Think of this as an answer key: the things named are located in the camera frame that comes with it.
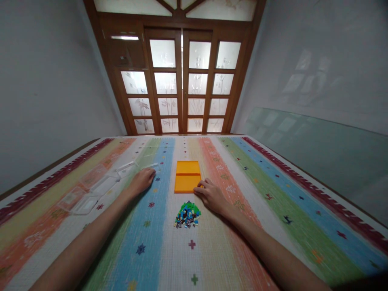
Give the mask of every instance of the right hand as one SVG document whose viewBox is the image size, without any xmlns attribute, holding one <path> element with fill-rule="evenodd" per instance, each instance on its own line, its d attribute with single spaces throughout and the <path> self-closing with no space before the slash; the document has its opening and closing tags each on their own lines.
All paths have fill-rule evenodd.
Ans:
<svg viewBox="0 0 388 291">
<path fill-rule="evenodd" d="M 194 188 L 194 194 L 202 199 L 203 204 L 207 208 L 218 214 L 222 214 L 229 206 L 221 189 L 214 185 L 209 178 L 206 178 L 204 181 L 201 180 L 198 183 L 198 186 Z"/>
</svg>

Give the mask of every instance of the colorful rug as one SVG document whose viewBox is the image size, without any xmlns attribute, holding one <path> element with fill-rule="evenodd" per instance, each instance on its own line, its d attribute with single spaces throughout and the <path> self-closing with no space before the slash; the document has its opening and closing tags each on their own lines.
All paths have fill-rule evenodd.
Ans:
<svg viewBox="0 0 388 291">
<path fill-rule="evenodd" d="M 231 204 L 331 286 L 387 270 L 386 228 L 250 137 L 120 137 L 99 140 L 0 202 L 0 290 L 28 290 L 135 172 L 88 215 L 58 207 L 66 194 L 76 187 L 89 192 L 130 161 L 139 169 L 158 163 L 161 171 L 125 213 L 81 289 L 278 289 L 241 237 L 199 198 L 174 194 L 178 160 L 197 160 Z M 200 216 L 177 228 L 185 203 Z"/>
</svg>

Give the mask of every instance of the person's left arm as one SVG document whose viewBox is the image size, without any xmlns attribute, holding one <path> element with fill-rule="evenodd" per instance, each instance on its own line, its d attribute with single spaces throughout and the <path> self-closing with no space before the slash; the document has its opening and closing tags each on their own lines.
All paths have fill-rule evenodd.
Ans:
<svg viewBox="0 0 388 291">
<path fill-rule="evenodd" d="M 30 290 L 74 290 L 124 210 L 151 185 L 154 176 L 155 170 L 150 168 L 137 173 L 129 187 L 68 245 Z"/>
</svg>

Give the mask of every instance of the red border pattern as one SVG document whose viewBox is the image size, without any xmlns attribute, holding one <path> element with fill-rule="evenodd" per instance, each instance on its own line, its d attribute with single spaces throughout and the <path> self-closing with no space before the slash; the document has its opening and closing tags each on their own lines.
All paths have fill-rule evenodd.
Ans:
<svg viewBox="0 0 388 291">
<path fill-rule="evenodd" d="M 113 139 L 105 139 L 99 144 L 95 145 L 87 152 L 82 154 L 81 156 L 74 159 L 72 162 L 52 174 L 47 179 L 40 182 L 38 185 L 34 186 L 26 193 L 20 195 L 18 198 L 13 200 L 11 203 L 6 205 L 5 207 L 0 209 L 0 226 L 7 222 L 10 218 L 12 218 L 15 214 L 17 214 L 24 207 L 29 205 L 32 201 L 41 196 L 48 189 L 53 187 L 56 183 L 62 180 L 67 174 L 78 168 L 81 164 L 83 164 L 87 159 L 96 154 L 100 149 L 105 147 L 108 143 L 110 143 Z"/>
<path fill-rule="evenodd" d="M 369 224 L 364 222 L 361 218 L 354 215 L 354 213 L 352 213 L 350 210 L 347 210 L 329 195 L 325 194 L 322 190 L 313 185 L 311 182 L 307 181 L 289 166 L 287 166 L 278 158 L 273 156 L 270 152 L 255 143 L 253 140 L 248 137 L 242 137 L 242 139 L 249 143 L 251 146 L 253 146 L 257 151 L 259 151 L 267 159 L 273 162 L 277 167 L 279 167 L 283 172 L 290 176 L 300 186 L 302 186 L 305 190 L 312 194 L 312 196 L 314 196 L 319 202 L 324 204 L 328 209 L 335 213 L 340 219 L 346 222 L 354 231 L 361 234 L 378 249 L 388 255 L 388 240 L 381 233 L 379 233 Z"/>
</svg>

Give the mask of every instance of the person's right arm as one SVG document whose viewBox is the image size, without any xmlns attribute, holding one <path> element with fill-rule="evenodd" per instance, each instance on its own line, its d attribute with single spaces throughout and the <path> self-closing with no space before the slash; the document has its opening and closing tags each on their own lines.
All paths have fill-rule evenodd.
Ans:
<svg viewBox="0 0 388 291">
<path fill-rule="evenodd" d="M 199 182 L 194 193 L 206 207 L 222 215 L 241 232 L 284 290 L 330 290 L 297 257 L 228 203 L 210 179 Z"/>
</svg>

